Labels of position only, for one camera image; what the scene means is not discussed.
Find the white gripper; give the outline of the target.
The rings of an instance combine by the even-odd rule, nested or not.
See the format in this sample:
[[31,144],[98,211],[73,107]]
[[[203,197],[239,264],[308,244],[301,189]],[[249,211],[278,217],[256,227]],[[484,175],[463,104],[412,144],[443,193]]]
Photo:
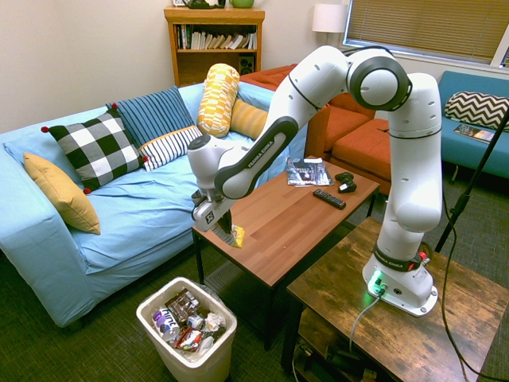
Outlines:
[[212,229],[224,243],[235,244],[230,210],[235,200],[225,197],[221,201],[210,201],[205,194],[197,190],[192,195],[192,201],[194,203],[192,218],[196,227],[202,232]]

